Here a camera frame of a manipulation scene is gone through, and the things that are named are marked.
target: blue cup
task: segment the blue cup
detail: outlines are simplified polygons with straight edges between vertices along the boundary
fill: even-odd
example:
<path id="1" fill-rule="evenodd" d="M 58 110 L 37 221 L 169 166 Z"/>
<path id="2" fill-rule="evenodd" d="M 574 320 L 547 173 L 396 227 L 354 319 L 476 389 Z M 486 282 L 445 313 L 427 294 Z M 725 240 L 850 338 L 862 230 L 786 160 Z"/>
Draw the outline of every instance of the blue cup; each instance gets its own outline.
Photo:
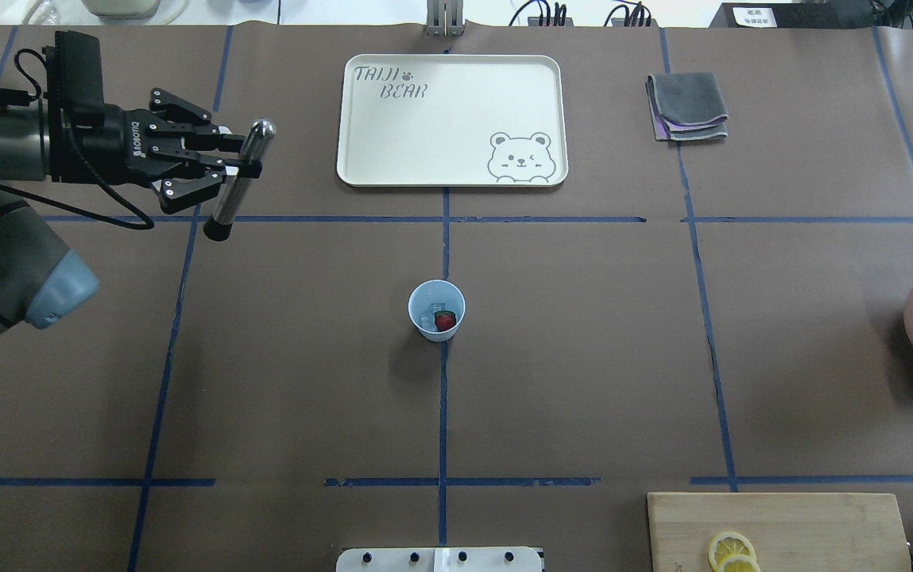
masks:
<path id="1" fill-rule="evenodd" d="M 441 309 L 456 314 L 456 325 L 445 330 L 445 332 L 435 332 L 435 309 L 438 304 L 442 304 Z M 445 280 L 428 280 L 420 286 L 413 289 L 410 294 L 410 300 L 406 304 L 406 311 L 410 316 L 410 322 L 420 332 L 421 336 L 426 337 L 433 342 L 444 342 L 456 334 L 460 323 L 463 323 L 463 315 L 466 314 L 466 300 L 463 299 L 463 293 L 451 282 Z"/>

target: folded cloth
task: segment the folded cloth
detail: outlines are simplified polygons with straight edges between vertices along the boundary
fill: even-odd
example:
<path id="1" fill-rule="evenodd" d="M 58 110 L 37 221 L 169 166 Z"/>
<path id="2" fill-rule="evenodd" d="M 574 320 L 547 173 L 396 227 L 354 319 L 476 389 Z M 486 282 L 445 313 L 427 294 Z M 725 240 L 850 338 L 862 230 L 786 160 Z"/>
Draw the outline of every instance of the folded cloth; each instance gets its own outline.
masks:
<path id="1" fill-rule="evenodd" d="M 728 109 L 714 73 L 649 75 L 650 119 L 657 141 L 726 137 Z"/>

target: lemon slice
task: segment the lemon slice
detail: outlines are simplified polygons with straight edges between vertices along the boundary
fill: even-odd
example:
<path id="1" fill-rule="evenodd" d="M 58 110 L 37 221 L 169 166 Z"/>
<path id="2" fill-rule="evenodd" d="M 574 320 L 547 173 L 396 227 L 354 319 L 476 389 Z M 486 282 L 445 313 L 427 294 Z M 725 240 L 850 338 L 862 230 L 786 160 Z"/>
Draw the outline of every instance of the lemon slice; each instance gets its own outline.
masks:
<path id="1" fill-rule="evenodd" d="M 738 532 L 731 530 L 722 532 L 715 536 L 707 547 L 707 560 L 710 561 L 710 569 L 715 572 L 721 567 L 725 558 L 733 555 L 748 556 L 749 560 L 756 562 L 756 551 L 753 550 L 753 543 Z"/>
<path id="2" fill-rule="evenodd" d="M 722 560 L 721 565 L 715 568 L 714 572 L 760 572 L 760 567 L 754 558 L 744 554 L 732 554 Z"/>

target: red object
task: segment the red object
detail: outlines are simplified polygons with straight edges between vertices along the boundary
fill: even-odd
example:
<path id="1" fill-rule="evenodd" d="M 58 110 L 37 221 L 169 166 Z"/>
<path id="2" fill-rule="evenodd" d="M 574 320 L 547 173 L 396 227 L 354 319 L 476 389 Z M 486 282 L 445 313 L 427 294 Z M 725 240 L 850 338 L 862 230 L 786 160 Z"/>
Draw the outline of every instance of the red object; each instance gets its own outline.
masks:
<path id="1" fill-rule="evenodd" d="M 443 309 L 442 311 L 435 312 L 435 329 L 439 332 L 445 332 L 445 330 L 451 330 L 453 326 L 456 326 L 456 314 L 448 311 L 448 309 Z"/>

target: cartoon bear face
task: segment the cartoon bear face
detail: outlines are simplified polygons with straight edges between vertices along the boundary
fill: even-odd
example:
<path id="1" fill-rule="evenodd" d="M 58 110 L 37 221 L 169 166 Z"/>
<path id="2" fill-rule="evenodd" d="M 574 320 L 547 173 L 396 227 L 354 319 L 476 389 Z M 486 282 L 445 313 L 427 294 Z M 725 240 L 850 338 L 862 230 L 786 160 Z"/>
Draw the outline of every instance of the cartoon bear face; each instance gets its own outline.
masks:
<path id="1" fill-rule="evenodd" d="M 547 148 L 551 137 L 535 133 L 530 137 L 492 135 L 492 160 L 488 171 L 497 182 L 547 182 L 555 174 L 555 161 Z"/>

